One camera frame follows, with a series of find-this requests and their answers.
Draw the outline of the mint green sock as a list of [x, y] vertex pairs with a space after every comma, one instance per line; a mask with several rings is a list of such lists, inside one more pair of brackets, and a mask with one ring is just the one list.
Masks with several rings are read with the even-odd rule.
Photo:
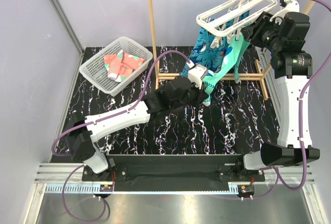
[[236, 84], [239, 84], [240, 83], [240, 77], [239, 77], [239, 66], [240, 66], [240, 61], [241, 61], [241, 58], [238, 58], [235, 65], [234, 65], [234, 81]]
[[232, 69], [238, 58], [243, 57], [244, 52], [247, 50], [250, 42], [244, 39], [242, 34], [239, 35], [238, 39], [233, 38], [229, 44], [220, 70], [217, 73], [208, 73], [203, 78], [204, 92], [207, 94], [207, 98], [203, 101], [203, 104], [208, 107], [210, 106], [210, 96], [213, 92], [216, 84]]

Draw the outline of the pink sock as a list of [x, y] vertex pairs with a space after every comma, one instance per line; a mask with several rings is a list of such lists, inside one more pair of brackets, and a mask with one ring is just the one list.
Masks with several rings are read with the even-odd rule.
[[117, 56], [120, 60], [119, 73], [115, 79], [116, 82], [123, 82], [127, 79], [135, 70], [139, 69], [145, 62], [145, 59], [134, 56], [128, 53], [121, 53]]
[[107, 54], [103, 59], [108, 72], [108, 78], [115, 80], [122, 66], [123, 50], [119, 51], [117, 54]]

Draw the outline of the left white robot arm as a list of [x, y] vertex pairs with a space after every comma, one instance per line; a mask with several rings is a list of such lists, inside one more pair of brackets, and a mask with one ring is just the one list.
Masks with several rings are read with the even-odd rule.
[[207, 98], [204, 90], [204, 85], [178, 76], [133, 104], [99, 115], [72, 116], [65, 131], [71, 160], [84, 163], [98, 179], [107, 180], [112, 168], [105, 154], [96, 147], [97, 141], [127, 127], [167, 116], [180, 107], [198, 106]]

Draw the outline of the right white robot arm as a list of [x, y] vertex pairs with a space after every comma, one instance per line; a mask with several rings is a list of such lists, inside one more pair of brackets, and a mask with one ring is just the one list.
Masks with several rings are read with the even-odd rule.
[[312, 78], [313, 68], [312, 57], [303, 46], [309, 28], [309, 17], [299, 12], [288, 12], [284, 17], [263, 12], [253, 24], [243, 28], [245, 40], [270, 52], [280, 120], [277, 144], [262, 144], [258, 152], [244, 155], [243, 163], [235, 167], [235, 175], [241, 181], [252, 177], [253, 170], [299, 166], [320, 158], [320, 150], [312, 146], [308, 121], [306, 84]]

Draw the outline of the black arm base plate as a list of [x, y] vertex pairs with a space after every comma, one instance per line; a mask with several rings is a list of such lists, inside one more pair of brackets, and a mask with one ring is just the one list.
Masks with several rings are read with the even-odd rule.
[[241, 155], [110, 155], [100, 174], [83, 170], [86, 182], [114, 183], [116, 193], [219, 193], [229, 183], [265, 181], [259, 171], [243, 167]]

